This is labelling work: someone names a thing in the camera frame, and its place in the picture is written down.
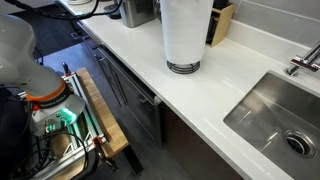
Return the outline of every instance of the sink drain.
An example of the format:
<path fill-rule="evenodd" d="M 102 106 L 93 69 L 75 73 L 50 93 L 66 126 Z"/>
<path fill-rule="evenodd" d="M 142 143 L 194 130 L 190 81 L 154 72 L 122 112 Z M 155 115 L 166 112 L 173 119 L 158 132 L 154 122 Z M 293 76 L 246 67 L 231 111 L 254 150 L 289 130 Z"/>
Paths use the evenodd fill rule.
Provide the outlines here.
<path fill-rule="evenodd" d="M 286 131 L 285 137 L 289 147 L 304 158 L 315 156 L 315 147 L 312 141 L 304 134 L 297 131 Z"/>

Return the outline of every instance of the sink basin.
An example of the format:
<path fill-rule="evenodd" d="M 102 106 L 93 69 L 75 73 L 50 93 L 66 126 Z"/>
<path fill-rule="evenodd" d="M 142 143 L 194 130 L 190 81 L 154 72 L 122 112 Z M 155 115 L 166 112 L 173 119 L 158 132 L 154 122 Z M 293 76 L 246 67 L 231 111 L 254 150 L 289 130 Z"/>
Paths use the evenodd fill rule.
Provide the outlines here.
<path fill-rule="evenodd" d="M 265 74 L 224 122 L 294 179 L 320 179 L 320 98 Z"/>

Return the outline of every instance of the faucet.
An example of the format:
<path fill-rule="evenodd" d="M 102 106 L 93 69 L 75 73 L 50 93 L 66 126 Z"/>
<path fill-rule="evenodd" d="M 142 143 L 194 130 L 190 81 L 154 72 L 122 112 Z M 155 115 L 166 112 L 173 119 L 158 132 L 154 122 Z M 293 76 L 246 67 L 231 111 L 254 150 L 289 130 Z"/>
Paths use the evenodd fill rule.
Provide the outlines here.
<path fill-rule="evenodd" d="M 320 42 L 313 47 L 304 57 L 296 56 L 291 60 L 294 64 L 291 68 L 285 70 L 285 73 L 290 76 L 298 76 L 298 71 L 301 68 L 306 68 L 312 72 L 316 72 L 320 69 L 320 64 L 316 63 L 320 57 Z"/>

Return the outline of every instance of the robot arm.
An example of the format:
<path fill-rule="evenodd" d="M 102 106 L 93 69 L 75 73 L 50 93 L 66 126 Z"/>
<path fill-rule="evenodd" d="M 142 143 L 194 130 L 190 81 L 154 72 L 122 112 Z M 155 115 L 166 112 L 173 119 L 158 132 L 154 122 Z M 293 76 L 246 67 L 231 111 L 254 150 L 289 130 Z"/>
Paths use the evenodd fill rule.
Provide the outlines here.
<path fill-rule="evenodd" d="M 32 125 L 35 135 L 72 124 L 85 101 L 74 95 L 54 71 L 37 64 L 32 27 L 22 19 L 0 14 L 0 84 L 14 84 L 34 102 Z"/>

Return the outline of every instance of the kitchen counter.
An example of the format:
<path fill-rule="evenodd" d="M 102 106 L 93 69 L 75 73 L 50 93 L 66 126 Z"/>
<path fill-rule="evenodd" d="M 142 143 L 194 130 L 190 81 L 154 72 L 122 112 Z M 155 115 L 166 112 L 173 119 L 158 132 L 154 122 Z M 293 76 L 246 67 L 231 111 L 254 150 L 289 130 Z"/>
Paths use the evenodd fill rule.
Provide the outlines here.
<path fill-rule="evenodd" d="M 60 1 L 74 14 L 91 11 L 95 2 L 71 6 Z M 111 3 L 100 3 L 98 12 L 108 4 Z M 266 72 L 271 70 L 289 78 L 283 73 L 284 64 L 224 39 L 214 48 L 206 47 L 197 72 L 179 75 L 167 67 L 157 19 L 136 28 L 127 28 L 121 20 L 107 16 L 81 22 L 241 176 L 291 179 L 223 122 Z M 320 96 L 317 79 L 304 74 L 290 79 Z"/>

